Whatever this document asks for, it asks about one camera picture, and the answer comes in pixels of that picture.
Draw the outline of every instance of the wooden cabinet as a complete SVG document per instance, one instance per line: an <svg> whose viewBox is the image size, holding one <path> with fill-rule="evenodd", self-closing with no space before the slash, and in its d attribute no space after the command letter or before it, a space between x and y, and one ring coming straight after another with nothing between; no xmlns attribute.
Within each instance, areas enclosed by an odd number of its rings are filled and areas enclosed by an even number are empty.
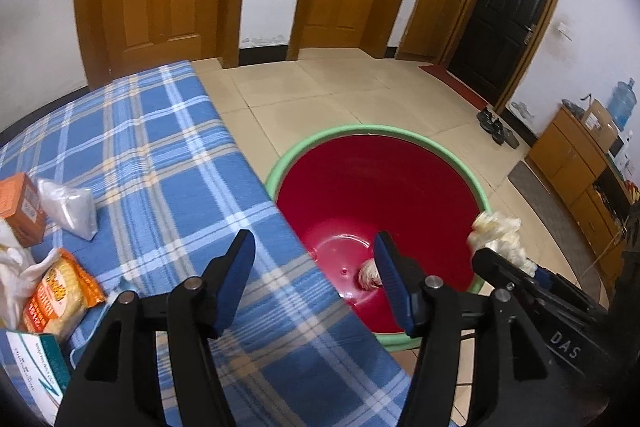
<svg viewBox="0 0 640 427"><path fill-rule="evenodd" d="M623 243L618 240L619 222L615 222L593 183L603 174L616 174L609 167L604 152L585 127L562 106L527 158L548 180L571 211L598 261L604 285L611 289L622 270ZM612 184L617 198L627 200L622 181Z"/></svg>

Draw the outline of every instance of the water bottle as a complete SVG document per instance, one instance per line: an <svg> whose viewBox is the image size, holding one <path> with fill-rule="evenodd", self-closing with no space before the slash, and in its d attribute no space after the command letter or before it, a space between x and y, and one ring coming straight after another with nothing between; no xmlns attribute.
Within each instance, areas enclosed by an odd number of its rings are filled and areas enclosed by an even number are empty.
<svg viewBox="0 0 640 427"><path fill-rule="evenodd" d="M613 122L621 132L626 125L626 121L629 120L631 112L636 107L636 96L634 94L634 80L629 79L629 83L619 82L614 88L609 103L607 103L607 111L613 118Z"/></svg>

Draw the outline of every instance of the orange snack package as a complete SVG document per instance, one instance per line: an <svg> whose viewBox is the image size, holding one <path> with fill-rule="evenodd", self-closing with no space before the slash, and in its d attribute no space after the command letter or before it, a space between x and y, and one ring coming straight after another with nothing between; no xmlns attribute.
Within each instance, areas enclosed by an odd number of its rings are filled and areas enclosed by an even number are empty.
<svg viewBox="0 0 640 427"><path fill-rule="evenodd" d="M52 333L64 342L84 313L106 300L96 280L63 248L27 301L22 320L30 333Z"/></svg>

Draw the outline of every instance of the tablecloth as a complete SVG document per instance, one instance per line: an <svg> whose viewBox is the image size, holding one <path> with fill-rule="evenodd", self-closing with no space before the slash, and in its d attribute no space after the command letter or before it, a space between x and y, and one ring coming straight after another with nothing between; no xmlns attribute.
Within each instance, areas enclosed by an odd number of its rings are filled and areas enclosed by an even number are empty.
<svg viewBox="0 0 640 427"><path fill-rule="evenodd" d="M95 238L49 223L32 251L39 261L65 247L106 292L122 276L145 295L169 291L252 230L257 254L238 314L212 344L238 425L396 425L409 378L306 254L188 62L119 79L31 125L0 151L0 178L19 171L92 189ZM164 334L158 344L166 417L178 426ZM2 358L32 403L6 350Z"/></svg>

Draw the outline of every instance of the blue gripper pad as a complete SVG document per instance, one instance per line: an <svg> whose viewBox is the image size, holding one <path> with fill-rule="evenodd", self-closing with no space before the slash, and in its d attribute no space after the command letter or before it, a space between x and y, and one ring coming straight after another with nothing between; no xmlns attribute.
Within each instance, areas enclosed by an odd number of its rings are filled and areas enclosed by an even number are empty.
<svg viewBox="0 0 640 427"><path fill-rule="evenodd" d="M226 255L234 254L234 252L231 251L234 246L235 242ZM231 261L222 285L220 285L220 290L216 295L216 320L213 328L219 335L222 335L222 332L234 321L240 298L244 292L247 279L249 279L249 273L254 265L254 260L254 234L246 230L246 235L238 246L237 253L233 261Z"/></svg>
<svg viewBox="0 0 640 427"><path fill-rule="evenodd" d="M373 258L376 260L382 287L385 289L396 323L410 337L416 336L417 324L412 313L412 293L399 271L404 261L411 260L398 253L398 248L388 232L376 235L373 242Z"/></svg>

